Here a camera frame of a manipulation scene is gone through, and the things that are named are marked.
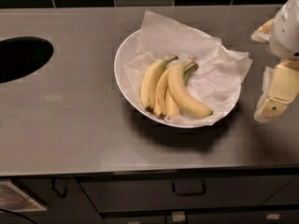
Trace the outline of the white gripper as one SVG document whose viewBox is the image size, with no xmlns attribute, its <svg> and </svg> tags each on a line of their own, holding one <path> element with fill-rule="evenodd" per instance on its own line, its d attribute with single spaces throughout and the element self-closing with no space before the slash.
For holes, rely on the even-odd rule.
<svg viewBox="0 0 299 224">
<path fill-rule="evenodd" d="M 282 115 L 299 94 L 299 0 L 288 0 L 274 19 L 265 22 L 251 39 L 269 41 L 270 50 L 282 60 L 263 73 L 263 94 L 254 119 L 266 123 Z"/>
</svg>

